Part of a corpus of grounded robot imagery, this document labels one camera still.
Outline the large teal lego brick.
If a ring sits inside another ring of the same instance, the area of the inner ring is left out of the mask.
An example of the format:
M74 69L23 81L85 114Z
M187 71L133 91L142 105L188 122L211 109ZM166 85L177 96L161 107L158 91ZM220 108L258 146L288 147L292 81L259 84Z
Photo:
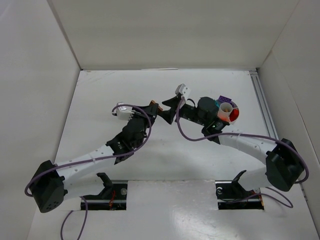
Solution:
M215 105L219 108L220 107L220 103L217 101L217 100L215 100Z

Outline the small brown lego brick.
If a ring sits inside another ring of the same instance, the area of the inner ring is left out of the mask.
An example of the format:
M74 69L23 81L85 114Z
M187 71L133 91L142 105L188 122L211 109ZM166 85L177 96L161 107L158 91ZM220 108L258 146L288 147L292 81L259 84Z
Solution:
M163 112L164 109L157 103L155 102L154 100L151 100L150 103L149 103L150 106L154 106L158 112Z

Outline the purple curved lego brick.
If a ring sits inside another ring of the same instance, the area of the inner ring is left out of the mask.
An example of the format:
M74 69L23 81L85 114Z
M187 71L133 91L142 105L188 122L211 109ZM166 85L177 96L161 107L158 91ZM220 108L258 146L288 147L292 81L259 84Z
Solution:
M222 96L222 95L219 96L218 101L220 103L229 103L229 104L231 104L231 102L232 102L232 100L230 98Z

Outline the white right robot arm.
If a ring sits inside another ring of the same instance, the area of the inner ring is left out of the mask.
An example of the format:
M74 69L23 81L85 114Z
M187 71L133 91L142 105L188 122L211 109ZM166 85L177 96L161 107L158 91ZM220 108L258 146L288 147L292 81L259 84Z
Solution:
M308 173L307 166L290 140L277 140L263 135L243 133L233 124L239 116L239 109L230 101L202 97L196 105L186 103L182 94L162 102L168 110L159 115L169 124L185 119L203 128L203 140L221 146L231 147L245 153L263 164L262 168L241 171L235 181L246 191L274 187L288 192L302 173Z

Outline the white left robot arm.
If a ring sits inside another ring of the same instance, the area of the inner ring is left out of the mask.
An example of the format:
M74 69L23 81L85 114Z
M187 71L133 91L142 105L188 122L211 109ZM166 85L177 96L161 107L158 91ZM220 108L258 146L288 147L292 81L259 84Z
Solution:
M112 182L100 169L113 167L137 152L151 135L159 105L134 106L119 102L112 114L127 124L113 139L90 153L61 163L40 164L25 192L41 213L56 209L64 200L86 195L106 196Z

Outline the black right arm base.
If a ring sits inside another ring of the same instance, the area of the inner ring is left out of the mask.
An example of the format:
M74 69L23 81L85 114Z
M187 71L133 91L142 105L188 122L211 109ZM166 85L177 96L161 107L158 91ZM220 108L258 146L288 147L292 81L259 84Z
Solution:
M255 194L253 190L247 191L239 184L239 179L245 172L245 170L241 171L232 180L215 182L219 210L264 210L261 196L245 199Z

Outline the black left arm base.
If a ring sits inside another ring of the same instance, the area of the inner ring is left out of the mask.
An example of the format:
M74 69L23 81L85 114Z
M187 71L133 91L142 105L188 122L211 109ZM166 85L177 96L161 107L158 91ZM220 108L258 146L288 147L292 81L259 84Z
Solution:
M96 174L103 183L97 194L85 195L89 211L125 211L127 209L128 181L110 180L104 172Z

